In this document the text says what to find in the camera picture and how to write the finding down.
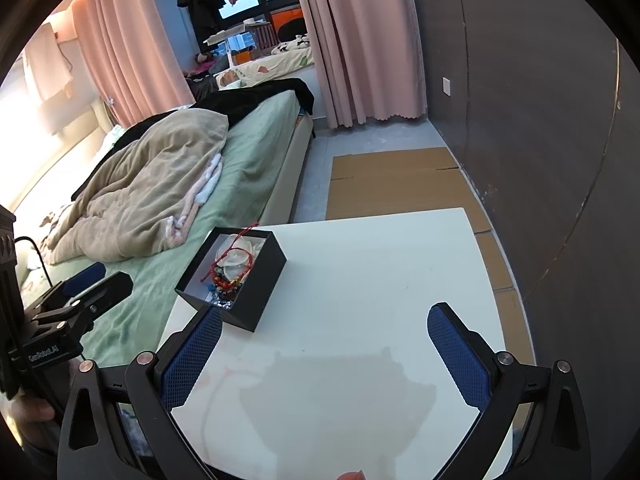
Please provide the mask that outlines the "person left hand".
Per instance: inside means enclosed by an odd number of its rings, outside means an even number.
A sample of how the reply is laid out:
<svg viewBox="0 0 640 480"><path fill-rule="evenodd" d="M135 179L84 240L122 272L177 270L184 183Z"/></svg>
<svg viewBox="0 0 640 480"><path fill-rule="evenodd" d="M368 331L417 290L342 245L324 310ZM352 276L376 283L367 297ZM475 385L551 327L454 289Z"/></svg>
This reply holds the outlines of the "person left hand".
<svg viewBox="0 0 640 480"><path fill-rule="evenodd" d="M54 419L55 411L46 400L19 393L11 401L10 413L24 442L37 448L53 448L48 423Z"/></svg>

